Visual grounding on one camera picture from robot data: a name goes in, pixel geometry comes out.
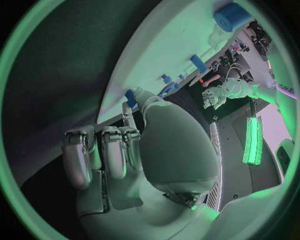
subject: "green light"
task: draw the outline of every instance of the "green light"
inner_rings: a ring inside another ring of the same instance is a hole
[[[242,163],[260,165],[263,152],[263,126],[261,118],[247,119],[245,150]]]

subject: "green led strip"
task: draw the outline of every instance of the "green led strip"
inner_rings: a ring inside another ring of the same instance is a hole
[[[246,142],[242,163],[260,165],[263,152],[263,125],[262,119],[247,118]]]

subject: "led light bar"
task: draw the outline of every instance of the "led light bar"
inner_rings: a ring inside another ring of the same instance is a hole
[[[247,118],[247,132],[243,164],[260,165],[263,153],[263,125],[261,117]]]

